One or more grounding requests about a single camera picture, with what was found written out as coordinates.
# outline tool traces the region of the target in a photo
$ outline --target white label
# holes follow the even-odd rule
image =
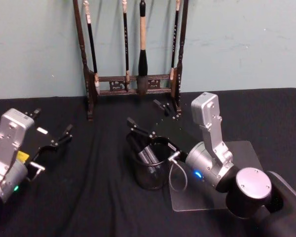
[[[88,24],[91,24],[91,17],[90,17],[90,15],[87,15],[87,23]]]
[[[43,134],[45,134],[45,135],[48,133],[45,129],[43,129],[43,128],[41,128],[41,127],[38,127],[38,128],[37,128],[37,131],[39,131],[39,132],[41,132],[41,133],[43,133]]]
[[[168,147],[170,147],[175,152],[177,151],[177,149],[173,145],[171,145],[170,143],[168,143]]]

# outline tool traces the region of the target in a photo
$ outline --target blue led light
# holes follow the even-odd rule
[[[201,175],[201,173],[200,172],[198,172],[198,171],[195,171],[194,172],[194,174],[196,174],[200,179],[202,179],[203,178],[203,176]]]

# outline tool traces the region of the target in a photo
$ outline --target yellow object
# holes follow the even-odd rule
[[[18,159],[19,161],[25,163],[26,160],[30,157],[30,155],[29,155],[29,154],[26,154],[26,153],[24,153],[24,152],[22,152],[22,151],[18,151],[18,154],[17,154],[16,157],[17,157],[17,159]]]

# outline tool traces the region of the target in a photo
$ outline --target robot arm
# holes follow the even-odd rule
[[[156,104],[166,116],[169,114],[166,106]],[[265,205],[269,215],[259,225],[266,236],[296,236],[296,193],[273,172],[251,167],[239,170],[233,164],[232,153],[222,140],[217,95],[205,92],[193,100],[192,115],[204,142],[191,137],[180,128],[177,117],[170,115],[158,122],[151,134],[147,133],[150,145],[162,143],[173,152],[180,151],[181,161],[218,192],[227,193],[227,208],[236,216],[252,217]]]
[[[4,113],[0,120],[0,204],[7,202],[18,185],[27,177],[34,180],[45,167],[35,162],[45,150],[57,150],[72,138],[68,126],[56,140],[48,131],[35,127],[40,109],[30,115],[16,109]],[[30,177],[29,170],[36,171]]]

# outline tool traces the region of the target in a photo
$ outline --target metal base plate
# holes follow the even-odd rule
[[[236,141],[226,142],[229,150],[233,153],[233,163],[240,169],[254,167],[262,170],[260,161],[255,153],[251,142]],[[183,192],[176,192],[170,187],[172,208],[174,211],[196,211],[226,209],[226,194],[221,194],[213,189],[206,182],[200,180],[184,163],[180,165],[186,171],[187,188]],[[171,175],[172,185],[175,189],[182,189],[184,186],[184,176],[176,167],[173,167]]]

